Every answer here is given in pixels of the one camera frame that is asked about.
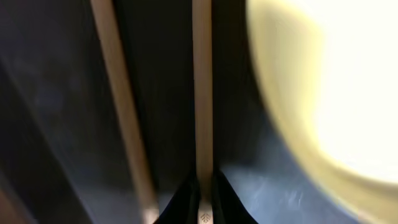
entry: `wooden rod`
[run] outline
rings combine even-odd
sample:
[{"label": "wooden rod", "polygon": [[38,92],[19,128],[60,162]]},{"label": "wooden rod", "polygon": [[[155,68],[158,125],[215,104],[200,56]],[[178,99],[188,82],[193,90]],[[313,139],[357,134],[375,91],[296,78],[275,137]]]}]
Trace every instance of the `wooden rod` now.
[{"label": "wooden rod", "polygon": [[91,0],[91,6],[142,217],[144,223],[152,224],[159,217],[159,209],[141,138],[112,0]]},{"label": "wooden rod", "polygon": [[192,0],[193,77],[197,177],[202,201],[198,223],[213,223],[213,76],[211,56],[211,0]]}]

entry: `brown stick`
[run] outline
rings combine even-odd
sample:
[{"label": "brown stick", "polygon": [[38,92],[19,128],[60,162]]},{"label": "brown stick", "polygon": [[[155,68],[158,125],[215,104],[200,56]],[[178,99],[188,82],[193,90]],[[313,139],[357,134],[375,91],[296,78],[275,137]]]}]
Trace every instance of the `brown stick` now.
[{"label": "brown stick", "polygon": [[130,172],[145,223],[159,216],[111,0],[91,0]]},{"label": "brown stick", "polygon": [[193,76],[197,176],[202,202],[199,223],[213,223],[211,176],[213,173],[213,80],[211,58],[211,0],[192,0]]}]

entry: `wooden dowel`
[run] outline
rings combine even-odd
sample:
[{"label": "wooden dowel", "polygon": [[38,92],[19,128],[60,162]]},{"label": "wooden dowel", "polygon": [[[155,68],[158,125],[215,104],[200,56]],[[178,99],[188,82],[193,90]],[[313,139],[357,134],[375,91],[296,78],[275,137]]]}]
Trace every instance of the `wooden dowel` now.
[{"label": "wooden dowel", "polygon": [[192,0],[193,76],[197,177],[202,201],[198,223],[213,223],[213,77],[211,57],[211,0]]},{"label": "wooden dowel", "polygon": [[142,217],[144,223],[153,223],[159,216],[159,209],[141,139],[112,0],[91,0],[91,6]]}]

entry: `wooden stick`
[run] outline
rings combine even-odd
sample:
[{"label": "wooden stick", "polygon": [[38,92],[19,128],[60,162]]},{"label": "wooden stick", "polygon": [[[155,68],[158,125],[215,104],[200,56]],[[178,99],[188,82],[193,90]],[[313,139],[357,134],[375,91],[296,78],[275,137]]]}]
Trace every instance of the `wooden stick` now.
[{"label": "wooden stick", "polygon": [[143,220],[144,223],[152,224],[159,217],[159,209],[141,139],[112,0],[91,0],[91,6]]},{"label": "wooden stick", "polygon": [[211,0],[192,0],[193,76],[197,177],[202,201],[198,223],[213,223],[211,176],[213,174],[213,77],[211,57]]}]

